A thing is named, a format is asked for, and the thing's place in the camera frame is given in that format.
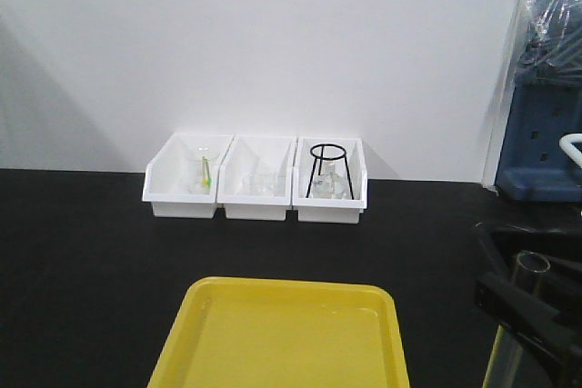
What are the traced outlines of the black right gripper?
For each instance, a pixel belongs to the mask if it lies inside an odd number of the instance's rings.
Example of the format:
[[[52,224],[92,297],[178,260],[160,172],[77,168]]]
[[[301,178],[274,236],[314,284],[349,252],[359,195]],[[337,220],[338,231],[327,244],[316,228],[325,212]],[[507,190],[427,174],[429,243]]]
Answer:
[[[523,296],[526,325],[517,339],[547,378],[535,387],[580,386],[581,233],[567,228],[492,223],[476,224],[474,232],[493,268],[476,282],[475,303],[483,313],[486,298],[479,298],[477,291],[498,288],[495,276],[508,279],[516,254],[529,251],[548,259],[550,269],[541,277],[539,291]]]

